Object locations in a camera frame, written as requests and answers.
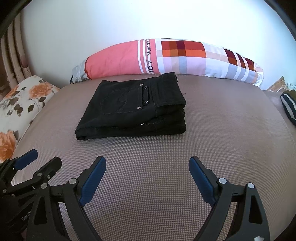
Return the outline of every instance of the floral fabric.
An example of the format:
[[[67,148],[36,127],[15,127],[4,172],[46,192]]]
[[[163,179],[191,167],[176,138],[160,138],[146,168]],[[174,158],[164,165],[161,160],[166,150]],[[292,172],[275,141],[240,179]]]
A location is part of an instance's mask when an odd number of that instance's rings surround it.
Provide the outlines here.
[[[59,88],[31,76],[13,88],[0,102],[0,163],[12,157],[24,133]]]

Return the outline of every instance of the silver screw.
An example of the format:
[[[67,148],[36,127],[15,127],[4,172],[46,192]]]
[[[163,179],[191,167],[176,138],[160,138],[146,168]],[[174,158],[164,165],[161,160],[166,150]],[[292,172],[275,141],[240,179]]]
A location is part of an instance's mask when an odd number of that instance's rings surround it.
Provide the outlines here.
[[[254,186],[253,183],[248,183],[248,187],[251,188],[251,189],[253,189],[255,186]]]
[[[70,184],[75,184],[76,182],[77,182],[77,180],[75,178],[72,178],[72,179],[69,180]]]
[[[226,179],[225,178],[219,178],[219,182],[222,183],[222,184],[225,184],[227,183]]]
[[[47,183],[43,183],[43,184],[41,184],[41,188],[42,188],[42,189],[47,188]]]

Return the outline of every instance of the black pants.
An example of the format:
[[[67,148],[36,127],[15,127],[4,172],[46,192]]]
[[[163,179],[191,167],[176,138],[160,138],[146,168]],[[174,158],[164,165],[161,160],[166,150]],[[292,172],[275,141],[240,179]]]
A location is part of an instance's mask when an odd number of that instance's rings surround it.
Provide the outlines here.
[[[186,101],[175,73],[124,82],[103,80],[75,131],[78,140],[181,134]]]

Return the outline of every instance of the white wall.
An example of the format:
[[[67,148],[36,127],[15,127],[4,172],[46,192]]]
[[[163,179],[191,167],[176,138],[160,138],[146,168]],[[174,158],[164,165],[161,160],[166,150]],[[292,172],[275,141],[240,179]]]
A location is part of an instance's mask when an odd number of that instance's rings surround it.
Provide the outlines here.
[[[296,83],[296,42],[263,0],[33,0],[23,11],[31,69],[63,87],[71,70],[108,46],[145,38],[219,45],[257,62],[262,89]]]

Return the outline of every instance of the blue pad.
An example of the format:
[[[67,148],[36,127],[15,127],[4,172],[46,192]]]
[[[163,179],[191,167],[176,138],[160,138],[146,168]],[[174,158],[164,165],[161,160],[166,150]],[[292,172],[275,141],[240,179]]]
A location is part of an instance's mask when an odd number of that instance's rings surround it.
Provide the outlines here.
[[[16,170],[23,170],[27,165],[35,161],[38,157],[38,152],[35,149],[28,151],[26,154],[19,157],[13,167]]]
[[[94,196],[94,193],[106,171],[106,159],[101,157],[100,161],[95,166],[92,173],[89,175],[84,185],[81,188],[80,204],[84,207],[86,203],[89,203]]]
[[[214,187],[211,185],[209,179],[193,157],[189,160],[189,171],[202,195],[202,198],[206,203],[209,203],[213,207],[216,203]]]

